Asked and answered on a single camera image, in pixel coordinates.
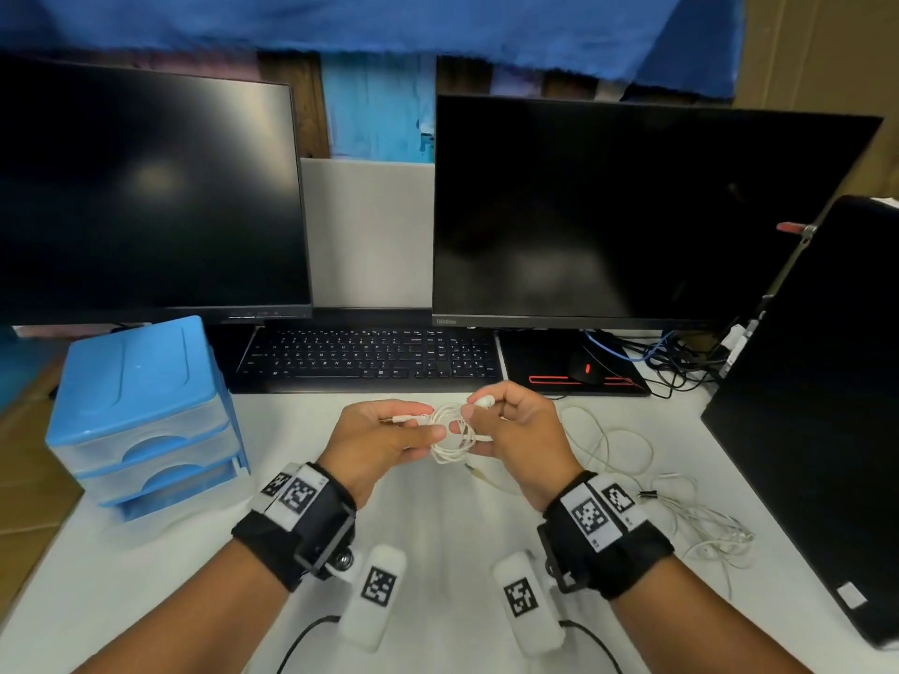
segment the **computer tower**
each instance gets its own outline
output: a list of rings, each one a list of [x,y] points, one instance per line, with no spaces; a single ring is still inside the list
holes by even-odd
[[[899,645],[899,209],[837,200],[702,415],[860,633]]]

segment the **desk surface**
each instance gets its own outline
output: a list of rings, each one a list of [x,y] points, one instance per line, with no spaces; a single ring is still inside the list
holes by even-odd
[[[236,409],[258,482],[288,461],[315,458],[345,404],[373,396],[236,396]],[[409,396],[439,406],[461,395]],[[651,440],[650,473],[678,471],[700,482],[700,500],[744,521],[758,534],[755,561],[732,571],[736,608],[758,623],[818,674],[899,670],[899,652],[866,644],[818,582],[784,532],[762,506],[700,420],[704,389],[658,398],[571,398],[557,403],[589,408],[605,430],[627,428]],[[579,433],[590,425],[567,412]],[[612,436],[612,462],[634,468],[646,460],[640,440]],[[494,479],[498,462],[475,457]],[[666,511],[647,504],[650,517],[671,530]],[[208,511],[167,530],[141,548],[116,551],[98,544],[94,508],[83,500],[34,574],[0,634],[0,671],[69,672],[176,589],[228,539],[246,503]],[[343,643],[330,625],[320,626],[285,672],[418,671],[523,672],[612,671],[599,649],[569,634],[564,648],[528,664],[520,655],[489,575],[492,563],[530,548],[542,557],[538,515],[513,497],[471,477],[457,465],[433,459],[395,469],[360,513],[357,543],[390,543],[409,555],[409,575],[374,655]],[[687,538],[675,539],[679,551]],[[689,562],[712,587],[725,591],[720,565]],[[346,585],[307,580],[287,602],[254,655],[251,674],[274,672],[298,632],[313,619],[340,613]],[[599,595],[581,592],[560,600],[564,614],[594,630],[628,674],[646,671],[642,660]]]

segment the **wrist strap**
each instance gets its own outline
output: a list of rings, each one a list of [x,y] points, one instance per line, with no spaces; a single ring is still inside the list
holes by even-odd
[[[353,542],[356,504],[317,464],[287,464],[231,530],[288,591],[310,572],[327,579],[331,557]]]
[[[612,600],[674,548],[609,474],[584,473],[553,500],[538,527],[559,589],[597,589]]]

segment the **computer monitor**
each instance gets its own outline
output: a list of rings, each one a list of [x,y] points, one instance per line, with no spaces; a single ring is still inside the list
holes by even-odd
[[[435,325],[750,315],[879,117],[441,96]]]
[[[0,55],[0,323],[311,316],[286,85]]]

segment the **mouse pad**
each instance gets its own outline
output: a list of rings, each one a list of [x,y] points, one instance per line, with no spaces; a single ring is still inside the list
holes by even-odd
[[[649,395],[649,386],[630,362],[604,353],[578,330],[501,330],[500,348],[510,381],[542,395]],[[603,340],[610,349],[623,349]],[[601,360],[608,373],[602,384],[584,384],[568,376],[571,355],[581,345]]]

